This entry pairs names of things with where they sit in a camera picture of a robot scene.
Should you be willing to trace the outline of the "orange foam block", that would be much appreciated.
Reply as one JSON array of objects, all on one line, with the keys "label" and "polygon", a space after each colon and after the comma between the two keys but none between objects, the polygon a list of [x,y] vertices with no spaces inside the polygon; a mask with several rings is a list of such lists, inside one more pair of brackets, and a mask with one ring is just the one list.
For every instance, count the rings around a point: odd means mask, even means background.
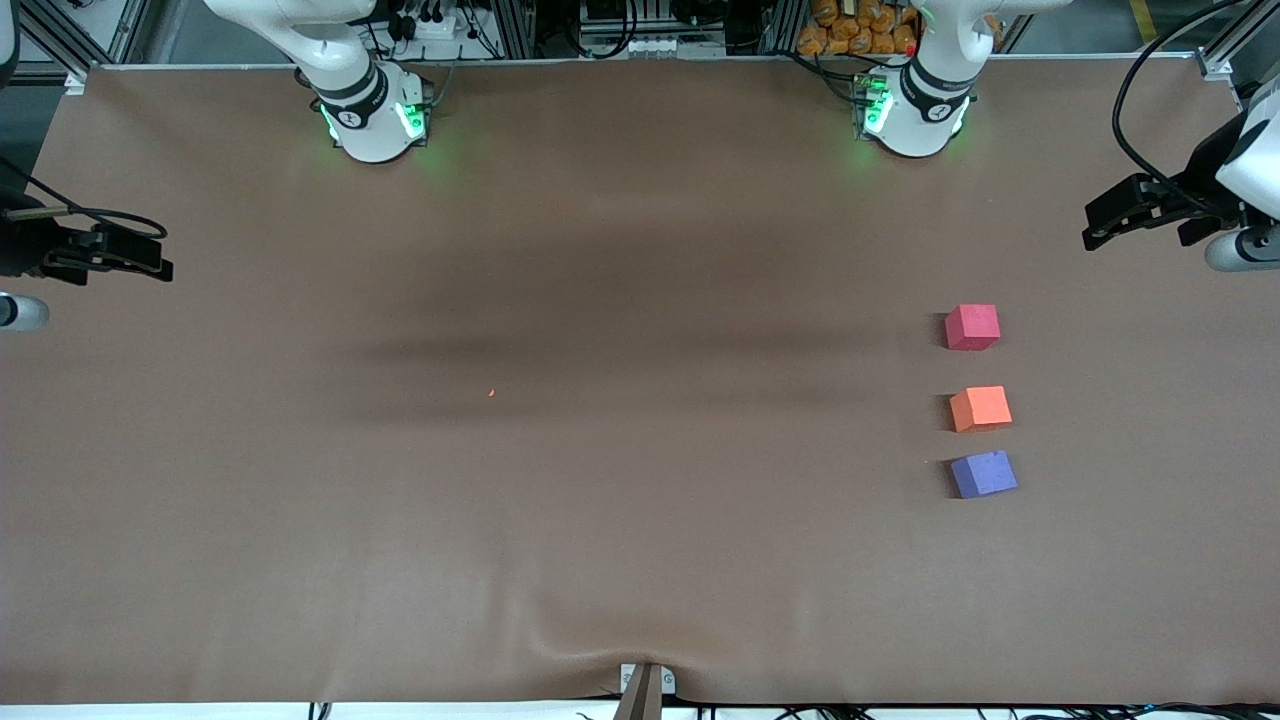
[{"label": "orange foam block", "polygon": [[954,430],[977,433],[1012,424],[1012,413],[1004,386],[968,387],[948,398]]}]

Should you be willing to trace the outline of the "red foam block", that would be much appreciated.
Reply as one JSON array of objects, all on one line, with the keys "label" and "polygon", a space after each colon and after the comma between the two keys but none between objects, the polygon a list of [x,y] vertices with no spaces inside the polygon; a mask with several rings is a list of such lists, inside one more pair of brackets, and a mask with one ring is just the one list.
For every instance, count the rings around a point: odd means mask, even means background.
[{"label": "red foam block", "polygon": [[945,345],[952,351],[989,348],[1004,336],[993,304],[959,304],[943,319]]}]

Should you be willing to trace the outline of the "purple foam block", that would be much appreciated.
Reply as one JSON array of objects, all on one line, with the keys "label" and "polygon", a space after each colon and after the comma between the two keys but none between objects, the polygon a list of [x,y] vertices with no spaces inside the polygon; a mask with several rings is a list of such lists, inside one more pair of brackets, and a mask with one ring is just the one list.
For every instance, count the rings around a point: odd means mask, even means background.
[{"label": "purple foam block", "polygon": [[1005,450],[959,457],[950,462],[950,473],[961,498],[980,498],[1019,487]]}]

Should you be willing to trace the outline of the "pile of orange items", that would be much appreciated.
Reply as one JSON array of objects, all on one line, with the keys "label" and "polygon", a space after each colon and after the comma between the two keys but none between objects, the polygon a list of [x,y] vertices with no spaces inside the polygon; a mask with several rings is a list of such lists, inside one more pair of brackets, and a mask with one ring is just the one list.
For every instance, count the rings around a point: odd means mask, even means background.
[{"label": "pile of orange items", "polygon": [[806,0],[795,53],[817,55],[908,55],[925,27],[909,0]]}]

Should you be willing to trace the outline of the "white power strip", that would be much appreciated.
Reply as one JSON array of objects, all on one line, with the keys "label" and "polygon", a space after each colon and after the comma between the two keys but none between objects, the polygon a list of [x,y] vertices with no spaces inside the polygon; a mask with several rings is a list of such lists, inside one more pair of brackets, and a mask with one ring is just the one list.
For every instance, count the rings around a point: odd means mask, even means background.
[{"label": "white power strip", "polygon": [[424,41],[454,42],[467,38],[468,22],[456,5],[429,4],[404,13],[413,22],[413,37]]}]

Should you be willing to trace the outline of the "white terminal block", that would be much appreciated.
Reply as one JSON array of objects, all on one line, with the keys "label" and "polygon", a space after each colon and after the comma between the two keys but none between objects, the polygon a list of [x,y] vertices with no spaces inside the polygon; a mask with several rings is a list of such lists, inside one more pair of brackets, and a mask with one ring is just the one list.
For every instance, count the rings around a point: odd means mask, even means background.
[{"label": "white terminal block", "polygon": [[672,59],[680,49],[680,37],[673,35],[605,36],[589,53],[593,59]]}]

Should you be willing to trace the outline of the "brown table cover cloth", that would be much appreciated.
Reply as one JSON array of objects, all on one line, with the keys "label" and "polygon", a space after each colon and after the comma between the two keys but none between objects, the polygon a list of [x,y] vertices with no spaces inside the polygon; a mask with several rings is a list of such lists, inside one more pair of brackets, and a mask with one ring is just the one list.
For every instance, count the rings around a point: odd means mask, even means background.
[{"label": "brown table cover cloth", "polygon": [[[0,705],[644,661],[710,703],[1280,703],[1280,272],[1083,249],[1124,70],[996,61],[908,161],[790,61],[462,67],[375,167],[288,70],[93,73],[35,173],[175,278],[9,286],[52,316],[0,338]],[[948,350],[959,304],[1002,338]],[[975,386],[1010,427],[954,430]],[[1019,487],[961,498],[996,450]]]}]

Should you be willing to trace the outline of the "aluminium frame post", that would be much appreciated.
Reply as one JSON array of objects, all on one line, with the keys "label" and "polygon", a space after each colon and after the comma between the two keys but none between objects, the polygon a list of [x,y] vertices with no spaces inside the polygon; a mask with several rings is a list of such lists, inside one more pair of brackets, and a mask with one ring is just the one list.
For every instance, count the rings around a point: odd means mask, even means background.
[{"label": "aluminium frame post", "polygon": [[538,0],[489,0],[507,60],[534,58]]},{"label": "aluminium frame post", "polygon": [[163,0],[13,0],[20,64],[83,76],[131,58]]},{"label": "aluminium frame post", "polygon": [[760,54],[794,53],[799,35],[810,20],[810,0],[764,0],[767,9],[759,42]]},{"label": "aluminium frame post", "polygon": [[1247,108],[1253,94],[1280,79],[1280,0],[1243,0],[1196,60],[1204,81],[1230,85],[1236,105]]}]

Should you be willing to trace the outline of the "metal clamp bracket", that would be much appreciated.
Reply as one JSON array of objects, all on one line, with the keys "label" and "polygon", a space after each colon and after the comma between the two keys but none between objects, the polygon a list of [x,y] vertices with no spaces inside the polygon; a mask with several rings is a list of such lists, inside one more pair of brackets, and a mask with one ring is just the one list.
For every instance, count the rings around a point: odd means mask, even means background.
[{"label": "metal clamp bracket", "polygon": [[617,694],[625,694],[632,684],[632,679],[637,676],[641,679],[646,676],[650,685],[660,688],[660,693],[663,696],[676,696],[677,693],[676,676],[669,667],[658,664],[622,664],[620,666],[620,684]]}]

